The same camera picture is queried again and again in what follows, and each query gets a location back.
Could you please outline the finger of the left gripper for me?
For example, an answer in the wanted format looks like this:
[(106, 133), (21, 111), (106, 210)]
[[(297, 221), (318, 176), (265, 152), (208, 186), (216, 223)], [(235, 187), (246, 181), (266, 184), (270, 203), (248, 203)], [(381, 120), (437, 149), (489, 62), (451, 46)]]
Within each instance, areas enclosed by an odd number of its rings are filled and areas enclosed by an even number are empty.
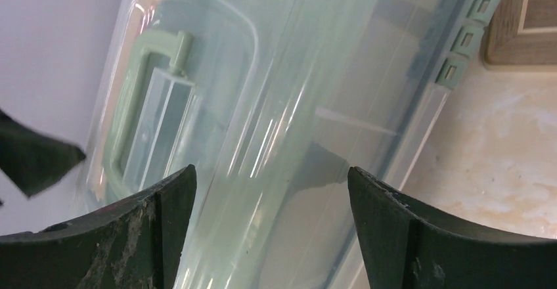
[(27, 198), (56, 185), (85, 159), (79, 146), (39, 133), (1, 112), (1, 171)]

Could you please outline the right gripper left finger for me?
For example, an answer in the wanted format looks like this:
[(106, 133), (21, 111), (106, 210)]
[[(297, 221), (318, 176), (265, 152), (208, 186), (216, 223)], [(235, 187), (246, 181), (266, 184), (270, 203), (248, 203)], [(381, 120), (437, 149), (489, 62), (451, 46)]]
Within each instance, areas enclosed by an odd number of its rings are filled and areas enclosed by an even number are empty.
[(172, 288), (196, 195), (190, 165), (37, 233), (1, 237), (2, 288)]

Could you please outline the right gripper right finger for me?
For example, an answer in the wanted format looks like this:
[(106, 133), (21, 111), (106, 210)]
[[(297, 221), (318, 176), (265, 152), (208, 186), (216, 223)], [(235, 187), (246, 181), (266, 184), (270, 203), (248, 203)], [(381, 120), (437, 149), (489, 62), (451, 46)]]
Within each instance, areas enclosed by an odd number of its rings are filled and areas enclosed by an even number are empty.
[(556, 241), (480, 225), (351, 167), (347, 187), (371, 288), (555, 288)]

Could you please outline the green plastic tool box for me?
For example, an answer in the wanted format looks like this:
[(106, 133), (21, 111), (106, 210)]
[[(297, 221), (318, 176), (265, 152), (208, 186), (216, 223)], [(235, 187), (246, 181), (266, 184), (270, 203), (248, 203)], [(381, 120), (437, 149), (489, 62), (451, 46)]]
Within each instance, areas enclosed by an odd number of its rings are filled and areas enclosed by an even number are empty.
[(192, 164), (176, 288), (367, 288), (347, 173), (401, 188), (500, 0), (122, 0), (76, 209)]

